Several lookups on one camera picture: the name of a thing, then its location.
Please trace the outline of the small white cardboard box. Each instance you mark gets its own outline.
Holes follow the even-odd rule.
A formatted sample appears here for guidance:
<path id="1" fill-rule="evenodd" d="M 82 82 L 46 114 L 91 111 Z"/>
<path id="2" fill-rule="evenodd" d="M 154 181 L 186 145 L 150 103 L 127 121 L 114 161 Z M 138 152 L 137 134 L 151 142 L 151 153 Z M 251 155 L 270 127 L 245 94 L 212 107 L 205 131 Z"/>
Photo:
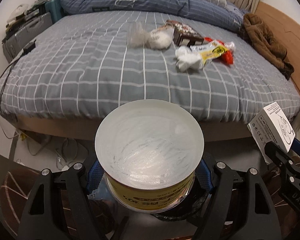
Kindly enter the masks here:
<path id="1" fill-rule="evenodd" d="M 277 102 L 273 102 L 255 115 L 247 127 L 256 141 L 266 164 L 271 159 L 265 154 L 265 145 L 273 142 L 283 152 L 288 153 L 295 138 L 295 132 L 283 110 Z"/>

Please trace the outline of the red plastic bag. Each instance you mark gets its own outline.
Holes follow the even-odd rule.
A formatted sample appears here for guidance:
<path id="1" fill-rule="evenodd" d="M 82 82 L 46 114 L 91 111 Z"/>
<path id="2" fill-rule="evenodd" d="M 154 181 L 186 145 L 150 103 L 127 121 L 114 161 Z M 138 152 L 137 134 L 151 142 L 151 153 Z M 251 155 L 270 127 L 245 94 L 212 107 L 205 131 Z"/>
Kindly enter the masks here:
<path id="1" fill-rule="evenodd" d="M 212 38 L 210 37 L 204 37 L 204 41 L 205 42 L 211 42 Z M 225 46 L 225 43 L 223 41 L 217 40 L 220 44 L 222 44 L 223 46 Z M 234 58 L 233 58 L 233 53 L 231 50 L 227 50 L 225 53 L 223 53 L 223 55 L 221 55 L 220 60 L 227 65 L 231 65 L 234 63 Z"/>

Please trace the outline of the small pink-white wrapper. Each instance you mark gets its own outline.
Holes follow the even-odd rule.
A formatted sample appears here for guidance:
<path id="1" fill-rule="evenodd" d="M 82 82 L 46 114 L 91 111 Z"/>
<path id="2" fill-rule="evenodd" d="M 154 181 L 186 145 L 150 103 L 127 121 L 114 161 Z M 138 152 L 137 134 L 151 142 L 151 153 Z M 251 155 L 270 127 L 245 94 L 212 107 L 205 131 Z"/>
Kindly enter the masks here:
<path id="1" fill-rule="evenodd" d="M 234 42 L 225 42 L 224 46 L 233 53 L 236 50 L 236 46 L 235 46 Z"/>

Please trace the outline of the yellow paper noodle cup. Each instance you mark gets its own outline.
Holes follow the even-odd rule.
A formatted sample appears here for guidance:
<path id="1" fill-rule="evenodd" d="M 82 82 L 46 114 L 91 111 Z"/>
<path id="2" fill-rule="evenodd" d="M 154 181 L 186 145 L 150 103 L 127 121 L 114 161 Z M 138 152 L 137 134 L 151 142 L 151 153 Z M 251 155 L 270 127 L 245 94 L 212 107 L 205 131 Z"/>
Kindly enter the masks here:
<path id="1" fill-rule="evenodd" d="M 123 206 L 167 211 L 189 194 L 204 153 L 195 118 L 162 100 L 137 100 L 109 113 L 95 135 L 107 187 Z"/>

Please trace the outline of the yellow snack wrapper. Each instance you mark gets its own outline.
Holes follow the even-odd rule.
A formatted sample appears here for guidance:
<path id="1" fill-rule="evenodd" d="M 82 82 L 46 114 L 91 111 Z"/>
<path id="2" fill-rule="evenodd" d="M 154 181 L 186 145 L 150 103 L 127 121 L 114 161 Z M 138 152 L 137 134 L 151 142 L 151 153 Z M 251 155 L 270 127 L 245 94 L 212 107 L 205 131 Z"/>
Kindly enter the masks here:
<path id="1" fill-rule="evenodd" d="M 202 57 L 203 68 L 211 61 L 219 58 L 228 49 L 218 41 L 212 41 L 207 44 L 190 46 L 193 52 L 198 52 Z"/>

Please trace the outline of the white tissue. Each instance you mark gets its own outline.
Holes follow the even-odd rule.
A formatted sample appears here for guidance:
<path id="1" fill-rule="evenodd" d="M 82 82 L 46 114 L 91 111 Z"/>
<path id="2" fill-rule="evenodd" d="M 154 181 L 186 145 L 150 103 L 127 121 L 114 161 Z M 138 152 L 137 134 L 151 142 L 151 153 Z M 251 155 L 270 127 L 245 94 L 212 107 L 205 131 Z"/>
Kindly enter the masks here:
<path id="1" fill-rule="evenodd" d="M 189 69 L 200 70 L 203 68 L 202 57 L 198 52 L 193 52 L 187 46 L 181 46 L 175 50 L 176 67 L 180 72 Z"/>

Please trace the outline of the brown chocolate snack box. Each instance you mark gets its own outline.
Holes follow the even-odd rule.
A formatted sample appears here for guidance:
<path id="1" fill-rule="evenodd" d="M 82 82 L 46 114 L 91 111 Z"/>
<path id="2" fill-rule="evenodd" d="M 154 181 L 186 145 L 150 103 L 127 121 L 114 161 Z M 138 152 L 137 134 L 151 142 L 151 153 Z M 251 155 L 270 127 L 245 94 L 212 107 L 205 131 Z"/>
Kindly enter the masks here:
<path id="1" fill-rule="evenodd" d="M 185 45 L 184 40 L 188 41 L 186 44 L 187 47 L 202 45 L 204 43 L 204 38 L 200 33 L 189 25 L 173 20 L 167 20 L 166 24 L 174 28 L 173 42 L 176 46 Z"/>

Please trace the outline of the white cosmetic cotton pouch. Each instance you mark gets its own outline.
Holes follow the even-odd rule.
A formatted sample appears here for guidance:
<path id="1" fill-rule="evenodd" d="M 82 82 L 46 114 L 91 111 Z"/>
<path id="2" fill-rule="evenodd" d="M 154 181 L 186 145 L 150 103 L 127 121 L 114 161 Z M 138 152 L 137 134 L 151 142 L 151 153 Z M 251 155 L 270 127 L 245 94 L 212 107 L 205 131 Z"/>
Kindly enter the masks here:
<path id="1" fill-rule="evenodd" d="M 151 49 L 167 49 L 173 41 L 174 28 L 171 25 L 164 25 L 149 33 L 147 46 Z"/>

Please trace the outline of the clear bubble wrap piece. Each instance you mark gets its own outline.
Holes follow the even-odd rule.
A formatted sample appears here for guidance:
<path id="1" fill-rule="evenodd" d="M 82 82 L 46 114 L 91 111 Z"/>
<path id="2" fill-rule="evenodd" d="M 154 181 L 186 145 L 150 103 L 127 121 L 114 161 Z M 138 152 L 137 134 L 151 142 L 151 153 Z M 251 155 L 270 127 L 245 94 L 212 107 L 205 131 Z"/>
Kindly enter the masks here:
<path id="1" fill-rule="evenodd" d="M 150 39 L 150 34 L 145 30 L 145 25 L 142 22 L 132 23 L 127 31 L 127 47 L 139 48 L 146 46 Z"/>

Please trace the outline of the black-lined trash bin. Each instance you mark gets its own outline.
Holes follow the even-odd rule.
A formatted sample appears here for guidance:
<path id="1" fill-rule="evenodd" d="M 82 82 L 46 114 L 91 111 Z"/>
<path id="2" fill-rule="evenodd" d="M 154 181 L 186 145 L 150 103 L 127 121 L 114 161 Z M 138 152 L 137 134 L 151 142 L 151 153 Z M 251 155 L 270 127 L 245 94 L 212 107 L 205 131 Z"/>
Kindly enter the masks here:
<path id="1" fill-rule="evenodd" d="M 204 213 L 208 195 L 208 192 L 201 187 L 199 180 L 196 178 L 189 194 L 180 204 L 167 211 L 155 213 L 151 216 L 165 222 L 197 220 Z M 88 199 L 104 202 L 110 208 L 115 219 L 140 214 L 140 212 L 130 210 L 119 203 L 110 193 L 104 178 L 101 180 L 98 188 L 88 195 Z"/>

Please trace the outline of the brown patterned rug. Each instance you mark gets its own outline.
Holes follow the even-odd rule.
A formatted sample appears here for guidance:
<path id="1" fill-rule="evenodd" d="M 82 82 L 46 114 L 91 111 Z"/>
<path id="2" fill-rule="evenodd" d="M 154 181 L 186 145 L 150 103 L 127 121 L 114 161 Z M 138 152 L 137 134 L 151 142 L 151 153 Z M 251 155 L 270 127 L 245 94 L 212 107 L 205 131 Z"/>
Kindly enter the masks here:
<path id="1" fill-rule="evenodd" d="M 59 185 L 47 174 L 26 167 L 8 171 L 0 186 L 4 220 L 16 239 L 72 239 Z"/>

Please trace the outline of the wooden headboard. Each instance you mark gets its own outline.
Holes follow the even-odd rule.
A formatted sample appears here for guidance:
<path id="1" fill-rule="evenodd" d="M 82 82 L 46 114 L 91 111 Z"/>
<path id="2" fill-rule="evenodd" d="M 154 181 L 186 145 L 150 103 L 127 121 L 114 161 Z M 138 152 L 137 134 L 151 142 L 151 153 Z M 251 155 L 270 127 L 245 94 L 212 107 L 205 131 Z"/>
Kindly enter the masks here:
<path id="1" fill-rule="evenodd" d="M 258 3 L 255 14 L 266 22 L 274 36 L 287 48 L 288 59 L 295 69 L 292 80 L 300 94 L 300 25 L 264 2 Z"/>

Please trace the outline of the grey suitcase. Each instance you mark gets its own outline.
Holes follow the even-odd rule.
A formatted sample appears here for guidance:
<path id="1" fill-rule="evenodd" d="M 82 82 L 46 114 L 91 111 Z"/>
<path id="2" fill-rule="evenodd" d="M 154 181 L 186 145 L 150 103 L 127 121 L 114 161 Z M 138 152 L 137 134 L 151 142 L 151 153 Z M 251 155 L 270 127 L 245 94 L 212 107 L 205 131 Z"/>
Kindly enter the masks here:
<path id="1" fill-rule="evenodd" d="M 49 12 L 35 17 L 20 27 L 15 33 L 2 40 L 2 49 L 8 63 L 36 36 L 52 25 Z"/>

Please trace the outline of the clutter on suitcases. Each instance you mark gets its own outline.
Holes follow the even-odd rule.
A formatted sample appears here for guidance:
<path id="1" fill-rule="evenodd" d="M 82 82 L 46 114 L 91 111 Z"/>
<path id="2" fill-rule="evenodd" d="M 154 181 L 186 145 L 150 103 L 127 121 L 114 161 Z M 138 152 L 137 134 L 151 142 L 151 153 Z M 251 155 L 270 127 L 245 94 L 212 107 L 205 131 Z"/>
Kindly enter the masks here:
<path id="1" fill-rule="evenodd" d="M 11 28 L 15 23 L 26 20 L 31 13 L 39 9 L 39 7 L 47 1 L 49 0 L 36 0 L 31 5 L 23 3 L 17 6 L 7 19 L 6 30 Z"/>

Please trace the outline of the blue striped duvet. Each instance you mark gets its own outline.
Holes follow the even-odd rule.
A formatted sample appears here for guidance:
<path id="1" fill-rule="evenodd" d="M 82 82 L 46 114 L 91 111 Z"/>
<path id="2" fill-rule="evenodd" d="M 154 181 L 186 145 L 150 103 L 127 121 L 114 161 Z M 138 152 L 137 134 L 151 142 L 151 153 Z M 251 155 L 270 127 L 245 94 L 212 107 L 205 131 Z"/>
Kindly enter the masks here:
<path id="1" fill-rule="evenodd" d="M 243 17 L 206 0 L 61 0 L 70 15 L 103 10 L 160 12 L 238 32 Z"/>

